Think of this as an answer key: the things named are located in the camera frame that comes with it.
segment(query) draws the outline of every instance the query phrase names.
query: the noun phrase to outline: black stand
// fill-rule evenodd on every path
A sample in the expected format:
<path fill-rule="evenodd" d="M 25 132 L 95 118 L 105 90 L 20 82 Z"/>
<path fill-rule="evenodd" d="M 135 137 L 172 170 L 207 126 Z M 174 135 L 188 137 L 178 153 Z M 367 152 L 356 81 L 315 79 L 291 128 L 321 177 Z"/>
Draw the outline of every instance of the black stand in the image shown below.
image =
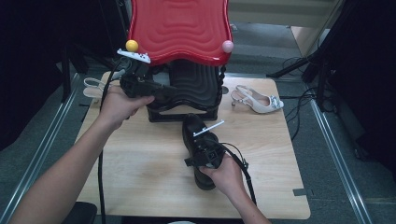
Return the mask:
<path fill-rule="evenodd" d="M 321 46 L 314 53 L 276 73 L 267 75 L 267 77 L 282 77 L 287 73 L 308 63 L 308 66 L 304 70 L 302 79 L 304 82 L 312 82 L 315 76 L 319 75 L 317 104 L 319 109 L 323 112 L 323 95 L 326 81 L 331 71 L 334 69 L 334 61 L 339 60 L 333 57 L 334 52 L 337 52 L 337 50 L 343 47 L 343 43 L 345 41 L 342 37 L 342 34 L 344 33 L 344 31 L 349 30 L 350 23 L 352 23 L 346 21 L 351 21 L 354 19 L 351 18 L 351 12 L 360 3 L 361 1 L 346 0 L 341 14 L 338 17 L 337 21 L 334 23 L 334 26 L 327 34 L 326 38 L 323 40 Z"/>
<path fill-rule="evenodd" d="M 225 65 L 219 69 L 217 66 L 203 65 L 184 59 L 170 62 L 170 85 L 177 88 L 177 94 L 165 105 L 148 105 L 149 121 L 182 121 L 187 115 L 186 113 L 162 113 L 178 105 L 188 105 L 202 111 L 201 113 L 196 113 L 202 120 L 216 120 L 222 98 L 225 70 Z"/>

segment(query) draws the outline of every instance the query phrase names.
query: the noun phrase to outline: red plastic tray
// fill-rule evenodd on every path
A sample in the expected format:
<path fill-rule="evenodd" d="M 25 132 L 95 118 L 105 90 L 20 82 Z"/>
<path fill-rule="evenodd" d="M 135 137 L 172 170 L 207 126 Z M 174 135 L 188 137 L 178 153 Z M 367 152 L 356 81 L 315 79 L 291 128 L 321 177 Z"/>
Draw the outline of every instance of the red plastic tray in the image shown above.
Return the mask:
<path fill-rule="evenodd" d="M 233 40 L 228 0 L 131 0 L 133 16 L 128 39 L 150 65 L 187 59 L 204 65 L 226 64 L 231 53 L 222 43 Z"/>

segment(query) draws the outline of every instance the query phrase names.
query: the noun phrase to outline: wooden table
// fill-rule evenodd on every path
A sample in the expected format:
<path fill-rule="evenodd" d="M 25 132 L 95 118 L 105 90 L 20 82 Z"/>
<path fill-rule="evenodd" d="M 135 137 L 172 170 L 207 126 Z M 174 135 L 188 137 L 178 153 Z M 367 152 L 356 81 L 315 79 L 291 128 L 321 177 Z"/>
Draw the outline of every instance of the wooden table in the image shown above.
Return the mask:
<path fill-rule="evenodd" d="M 220 142 L 233 144 L 241 150 L 249 163 L 258 207 L 267 217 L 309 218 L 306 196 L 293 194 L 294 189 L 304 186 L 283 110 L 261 115 L 246 105 L 232 106 L 230 93 L 237 84 L 277 95 L 272 79 L 226 77 L 224 86 L 230 92 L 223 95 L 219 120 L 206 121 L 206 126 L 221 119 L 225 121 L 211 132 Z M 78 137 L 97 117 L 99 104 L 92 101 Z M 123 122 L 105 146 L 106 213 L 142 217 L 240 218 L 219 190 L 198 189 L 193 169 L 184 162 L 188 157 L 181 122 L 151 123 L 146 108 L 141 108 L 135 116 Z M 78 200 L 100 207 L 96 164 Z"/>

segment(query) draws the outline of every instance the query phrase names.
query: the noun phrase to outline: finger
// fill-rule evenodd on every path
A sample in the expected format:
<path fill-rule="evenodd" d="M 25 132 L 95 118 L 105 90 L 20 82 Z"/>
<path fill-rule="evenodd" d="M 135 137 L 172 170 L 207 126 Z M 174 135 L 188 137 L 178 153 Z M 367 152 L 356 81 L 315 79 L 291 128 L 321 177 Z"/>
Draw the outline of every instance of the finger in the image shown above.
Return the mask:
<path fill-rule="evenodd" d="M 110 86 L 107 92 L 114 92 L 114 93 L 124 93 L 122 88 L 119 86 Z"/>
<path fill-rule="evenodd" d="M 231 156 L 228 155 L 227 153 L 224 153 L 223 159 L 226 159 L 226 158 L 231 158 Z"/>
<path fill-rule="evenodd" d="M 207 168 L 207 167 L 205 167 L 205 166 L 200 166 L 200 167 L 199 167 L 199 170 L 200 170 L 204 175 L 208 175 L 208 176 L 211 176 L 212 173 L 215 171 L 214 169 L 210 169 L 210 168 Z"/>

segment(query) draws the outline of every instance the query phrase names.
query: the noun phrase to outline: white high heel shoe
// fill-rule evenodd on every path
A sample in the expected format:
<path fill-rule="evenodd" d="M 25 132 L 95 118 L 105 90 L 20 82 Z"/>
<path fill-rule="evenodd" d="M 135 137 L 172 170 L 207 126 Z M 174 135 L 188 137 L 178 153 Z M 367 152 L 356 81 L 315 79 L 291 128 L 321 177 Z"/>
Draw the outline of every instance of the white high heel shoe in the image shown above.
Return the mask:
<path fill-rule="evenodd" d="M 270 113 L 283 107 L 283 102 L 276 96 L 262 95 L 250 87 L 237 85 L 236 90 L 231 92 L 233 98 L 232 105 L 242 103 L 249 105 L 259 114 Z"/>

